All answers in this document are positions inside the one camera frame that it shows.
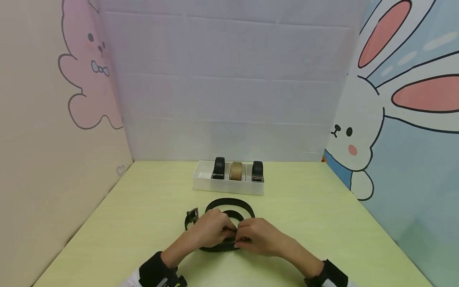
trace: sleeve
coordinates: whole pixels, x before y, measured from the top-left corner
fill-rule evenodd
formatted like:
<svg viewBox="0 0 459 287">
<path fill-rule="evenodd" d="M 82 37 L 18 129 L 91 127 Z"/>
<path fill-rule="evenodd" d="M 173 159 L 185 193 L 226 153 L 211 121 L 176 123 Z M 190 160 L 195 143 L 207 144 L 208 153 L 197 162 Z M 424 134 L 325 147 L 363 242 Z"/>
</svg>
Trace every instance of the sleeve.
<svg viewBox="0 0 459 287">
<path fill-rule="evenodd" d="M 169 269 L 157 252 L 118 287 L 186 287 L 183 276 L 177 276 L 177 270 Z"/>
<path fill-rule="evenodd" d="M 319 276 L 304 280 L 308 287 L 357 287 L 350 282 L 347 275 L 328 260 L 324 261 L 324 269 Z"/>
</svg>

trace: tan belt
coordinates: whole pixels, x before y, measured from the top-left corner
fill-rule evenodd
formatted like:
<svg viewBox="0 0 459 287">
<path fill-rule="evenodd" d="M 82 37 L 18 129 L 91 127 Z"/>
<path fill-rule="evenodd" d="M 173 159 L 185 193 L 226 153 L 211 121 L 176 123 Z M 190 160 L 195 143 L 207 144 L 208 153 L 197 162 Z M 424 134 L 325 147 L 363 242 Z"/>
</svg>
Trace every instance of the tan belt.
<svg viewBox="0 0 459 287">
<path fill-rule="evenodd" d="M 229 174 L 230 180 L 242 180 L 242 163 L 233 162 Z"/>
</svg>

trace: white wall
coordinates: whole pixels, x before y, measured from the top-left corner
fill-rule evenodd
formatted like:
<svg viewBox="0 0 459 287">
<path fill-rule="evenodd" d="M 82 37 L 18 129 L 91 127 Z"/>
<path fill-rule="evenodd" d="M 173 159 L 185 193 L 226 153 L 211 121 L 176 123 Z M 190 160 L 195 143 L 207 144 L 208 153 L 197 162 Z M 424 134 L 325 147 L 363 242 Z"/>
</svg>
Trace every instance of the white wall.
<svg viewBox="0 0 459 287">
<path fill-rule="evenodd" d="M 319 161 L 367 0 L 100 0 L 134 159 Z"/>
</svg>

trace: coiled belt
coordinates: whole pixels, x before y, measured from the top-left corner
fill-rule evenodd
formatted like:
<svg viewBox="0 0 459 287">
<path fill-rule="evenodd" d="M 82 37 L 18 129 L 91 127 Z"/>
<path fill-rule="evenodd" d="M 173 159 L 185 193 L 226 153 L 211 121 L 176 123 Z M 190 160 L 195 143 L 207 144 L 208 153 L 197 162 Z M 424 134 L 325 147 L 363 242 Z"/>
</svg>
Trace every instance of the coiled belt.
<svg viewBox="0 0 459 287">
<path fill-rule="evenodd" d="M 252 207 L 245 201 L 237 199 L 237 198 L 216 199 L 212 201 L 211 203 L 209 203 L 209 205 L 207 205 L 206 212 L 220 205 L 235 205 L 235 206 L 242 207 L 243 209 L 247 210 L 247 212 L 250 214 L 252 218 L 255 217 Z M 237 219 L 238 221 L 244 220 L 244 217 L 237 211 L 225 210 L 223 211 L 223 213 L 226 213 L 228 217 Z M 189 223 L 193 222 L 193 224 L 195 224 L 198 219 L 199 219 L 198 208 L 188 211 L 185 217 L 185 230 L 188 230 Z M 210 248 L 202 247 L 200 249 L 206 252 L 225 252 L 225 251 L 232 251 L 232 250 L 239 249 L 239 248 L 234 248 L 234 243 L 235 243 L 235 237 L 231 237 L 231 238 L 226 238 L 222 243 L 220 243 L 217 246 L 210 247 Z"/>
</svg>

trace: bow tie drawing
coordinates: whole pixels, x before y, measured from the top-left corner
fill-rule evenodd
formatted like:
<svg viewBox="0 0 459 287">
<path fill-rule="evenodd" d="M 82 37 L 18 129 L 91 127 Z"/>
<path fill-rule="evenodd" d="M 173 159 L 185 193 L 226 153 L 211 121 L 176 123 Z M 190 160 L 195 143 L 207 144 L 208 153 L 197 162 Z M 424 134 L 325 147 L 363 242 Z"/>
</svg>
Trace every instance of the bow tie drawing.
<svg viewBox="0 0 459 287">
<path fill-rule="evenodd" d="M 97 63 L 94 60 L 91 61 L 91 67 L 94 73 L 104 73 L 107 77 L 110 76 L 110 71 L 108 70 L 108 68 L 97 65 Z"/>
</svg>

